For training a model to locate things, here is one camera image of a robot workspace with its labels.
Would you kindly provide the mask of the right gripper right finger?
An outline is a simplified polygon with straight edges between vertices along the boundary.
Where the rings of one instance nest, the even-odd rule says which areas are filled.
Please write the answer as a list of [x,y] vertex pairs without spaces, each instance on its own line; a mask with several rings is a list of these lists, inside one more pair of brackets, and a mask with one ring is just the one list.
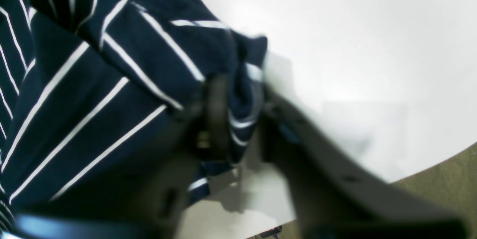
[[264,88],[261,156],[285,177],[305,239],[465,239],[464,218],[390,186]]

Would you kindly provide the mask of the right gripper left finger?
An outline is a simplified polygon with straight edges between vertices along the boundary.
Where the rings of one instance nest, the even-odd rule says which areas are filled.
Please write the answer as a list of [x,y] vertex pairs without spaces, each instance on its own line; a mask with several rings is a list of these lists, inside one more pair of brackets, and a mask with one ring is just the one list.
[[172,239],[202,161],[230,152],[228,77],[211,76],[145,146],[61,198],[16,212],[22,239]]

